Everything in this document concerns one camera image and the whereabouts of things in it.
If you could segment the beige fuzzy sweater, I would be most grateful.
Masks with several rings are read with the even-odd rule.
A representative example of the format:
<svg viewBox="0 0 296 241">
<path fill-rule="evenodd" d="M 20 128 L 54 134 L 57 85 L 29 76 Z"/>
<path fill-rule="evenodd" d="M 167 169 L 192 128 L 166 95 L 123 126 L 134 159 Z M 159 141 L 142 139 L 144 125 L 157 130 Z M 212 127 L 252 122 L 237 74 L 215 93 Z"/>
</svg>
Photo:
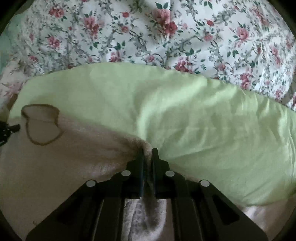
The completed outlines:
<svg viewBox="0 0 296 241">
<path fill-rule="evenodd" d="M 154 196 L 152 150 L 157 147 L 70 118 L 48 104 L 23 106 L 20 116 L 7 124 L 21 128 L 1 146 L 1 240 L 27 240 L 29 232 L 85 182 L 110 180 L 140 150 L 144 192 L 140 199 L 125 200 L 120 240 L 175 240 L 171 202 Z M 183 176 L 193 182 L 206 180 Z M 295 240 L 294 197 L 262 205 L 229 200 L 266 233 L 267 240 Z"/>
</svg>

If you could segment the light green bed sheet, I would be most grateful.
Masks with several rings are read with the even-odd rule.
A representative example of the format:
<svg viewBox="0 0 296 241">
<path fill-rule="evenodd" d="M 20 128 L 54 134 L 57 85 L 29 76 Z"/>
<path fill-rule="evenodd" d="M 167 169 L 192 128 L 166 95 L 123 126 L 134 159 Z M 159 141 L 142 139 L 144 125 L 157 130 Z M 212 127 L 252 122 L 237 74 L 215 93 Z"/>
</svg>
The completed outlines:
<svg viewBox="0 0 296 241">
<path fill-rule="evenodd" d="M 10 111 L 50 104 L 86 123 L 137 136 L 183 175 L 262 205 L 295 194 L 295 113 L 202 75 L 97 63 L 29 80 Z"/>
</svg>

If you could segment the teal floral pillow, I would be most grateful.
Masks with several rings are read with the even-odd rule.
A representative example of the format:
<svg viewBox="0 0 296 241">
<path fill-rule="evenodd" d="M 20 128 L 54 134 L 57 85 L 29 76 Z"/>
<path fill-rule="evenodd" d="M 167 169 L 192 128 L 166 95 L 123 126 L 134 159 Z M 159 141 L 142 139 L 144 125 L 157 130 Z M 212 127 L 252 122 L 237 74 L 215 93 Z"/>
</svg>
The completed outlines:
<svg viewBox="0 0 296 241">
<path fill-rule="evenodd" d="M 22 58 L 17 41 L 20 33 L 22 15 L 15 15 L 1 33 L 1 74 L 12 60 Z"/>
</svg>

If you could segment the floral rose quilt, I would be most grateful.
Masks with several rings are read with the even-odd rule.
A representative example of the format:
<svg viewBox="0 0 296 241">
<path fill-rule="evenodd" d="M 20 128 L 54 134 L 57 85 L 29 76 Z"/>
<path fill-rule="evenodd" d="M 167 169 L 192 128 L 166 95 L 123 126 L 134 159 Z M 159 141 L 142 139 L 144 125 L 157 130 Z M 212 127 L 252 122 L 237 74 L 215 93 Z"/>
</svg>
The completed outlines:
<svg viewBox="0 0 296 241">
<path fill-rule="evenodd" d="M 295 36 L 267 1 L 27 1 L 22 58 L 1 74 L 1 111 L 31 77 L 99 62 L 203 74 L 295 109 Z"/>
</svg>

